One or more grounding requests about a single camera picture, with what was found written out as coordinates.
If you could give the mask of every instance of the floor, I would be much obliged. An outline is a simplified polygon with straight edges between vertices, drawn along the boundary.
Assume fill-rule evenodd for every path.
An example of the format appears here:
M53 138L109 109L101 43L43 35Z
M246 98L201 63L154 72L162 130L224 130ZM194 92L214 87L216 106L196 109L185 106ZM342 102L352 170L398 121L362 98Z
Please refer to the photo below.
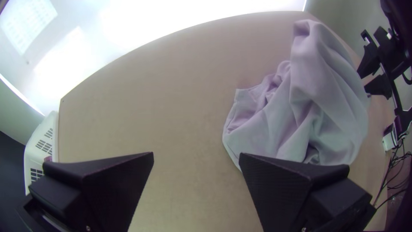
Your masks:
M23 145L0 132L0 232L28 231L15 211L25 197L23 154Z

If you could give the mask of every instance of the crumpled towel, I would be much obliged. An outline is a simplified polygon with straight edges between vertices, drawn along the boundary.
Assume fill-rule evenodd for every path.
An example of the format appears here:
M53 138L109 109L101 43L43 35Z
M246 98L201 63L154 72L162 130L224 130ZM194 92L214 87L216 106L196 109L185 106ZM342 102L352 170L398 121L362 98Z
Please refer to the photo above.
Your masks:
M294 24L291 60L237 89L223 130L239 154L319 165L351 164L367 135L369 99L348 52L321 23Z

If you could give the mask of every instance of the beige tabletop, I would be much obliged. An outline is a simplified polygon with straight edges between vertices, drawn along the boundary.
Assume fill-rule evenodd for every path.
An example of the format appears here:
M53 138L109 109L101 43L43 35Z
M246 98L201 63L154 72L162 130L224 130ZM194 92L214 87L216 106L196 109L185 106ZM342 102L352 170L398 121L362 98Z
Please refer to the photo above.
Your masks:
M153 151L154 167L130 231L262 231L222 130L235 89L258 84L289 59L293 22L301 19L317 20L306 12L225 18L115 60L62 98L59 160ZM372 98L369 135L349 174L372 195L385 171L381 139L390 119L382 112L388 107L384 98ZM384 225L385 211L371 228Z

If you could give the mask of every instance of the black cable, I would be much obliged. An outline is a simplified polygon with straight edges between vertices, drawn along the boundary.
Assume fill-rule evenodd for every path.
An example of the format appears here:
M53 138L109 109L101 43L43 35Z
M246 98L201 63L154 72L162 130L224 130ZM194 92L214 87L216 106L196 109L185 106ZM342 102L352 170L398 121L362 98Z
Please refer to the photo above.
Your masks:
M403 193L404 191L406 191L406 189L403 189L403 190L401 190L401 191L393 194L391 197L389 197L389 198L386 199L384 202L382 202L382 204L380 204L380 205L376 208L376 210L378 210L381 206L383 206L383 204L385 204L385 203L388 202L389 200L392 200L395 196L397 196L397 195L400 194L400 193Z
M385 185L383 186L383 188L385 188L385 186L387 186L388 184L389 184L389 182L391 182L393 179L395 179L398 175L399 175L399 173L402 171L402 168L403 168L403 164L405 163L405 160L403 159L402 160L402 166L399 168L399 171L398 171L398 173L396 173L396 175L394 175L390 180L388 180L388 181L386 181L386 183L385 183Z
M393 168L393 164L394 164L394 161L395 161L395 157L396 157L396 154L397 154L399 148L400 148L401 146L403 146L403 140L404 140L404 138L401 140L401 144L398 144L398 145L396 146L395 151L392 152L392 157L391 157L390 160L389 160L388 169L386 170L385 177L384 177L383 180L382 180L381 188L380 188L380 190L379 190L379 192L378 192L378 195L376 196L375 201L373 202L373 206L374 206L374 207L376 206L376 203L377 203L377 201L378 201L378 199L379 199L379 197L380 197L383 189L385 188L385 186L386 186L386 184L387 184L387 183L386 183L386 179L387 179L387 177L388 177L389 171Z
M398 152L398 149L399 149L399 148L400 148L399 146L396 146L396 150L395 150L395 152L392 153L393 156L392 156L391 159L389 160L388 169L386 170L385 177L384 177L383 180L382 180L381 188L380 188L380 190L379 190L379 192L378 192L378 195L376 196L375 201L373 202L373 206L374 206L374 207L376 206L376 203L377 203L377 201L378 201L378 199L379 199L379 197L380 197L380 195L381 195L381 193L382 193L382 191L383 191L383 189L384 189L384 184L385 184L385 182L386 182L386 178L388 177L389 171L391 170L392 160L395 158L396 153Z
M406 177L402 182L400 182L399 184L397 184L395 186L392 186L392 187L388 186L388 190L401 189L401 188L405 187L405 185L408 184L408 182L409 182L409 176Z
M404 163L405 163L405 159L411 156L411 153L410 153L410 152L407 152L407 153L405 154L405 144L403 143L403 141L402 141L402 149L403 149L403 156L401 156L401 157L397 157L397 156L396 156L396 157L392 160L391 169L393 169L393 168L394 168L396 165L398 165L399 162L401 162L401 161L402 161L402 166L400 167L400 169L399 169L398 173L396 173L396 175L394 175L390 180L386 181L386 184L383 185L383 188L385 188L385 186L387 186L387 185L389 184L389 182L391 182L392 180L394 180L394 179L399 175L399 173L402 171L403 165L404 165Z

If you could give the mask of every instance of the ventilation slot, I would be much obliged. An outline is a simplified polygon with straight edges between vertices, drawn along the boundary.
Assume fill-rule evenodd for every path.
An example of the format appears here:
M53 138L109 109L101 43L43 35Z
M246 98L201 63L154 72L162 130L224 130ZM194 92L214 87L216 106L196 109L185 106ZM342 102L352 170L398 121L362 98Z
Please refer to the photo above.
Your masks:
M52 145L43 140L39 140L39 142L37 142L36 144L36 147L49 155L52 154Z
M42 170L37 170L37 169L34 169L34 168L30 168L31 182L37 181L42 176L43 176L43 171Z
M45 134L44 136L46 136L47 138L53 139L53 129L50 128Z

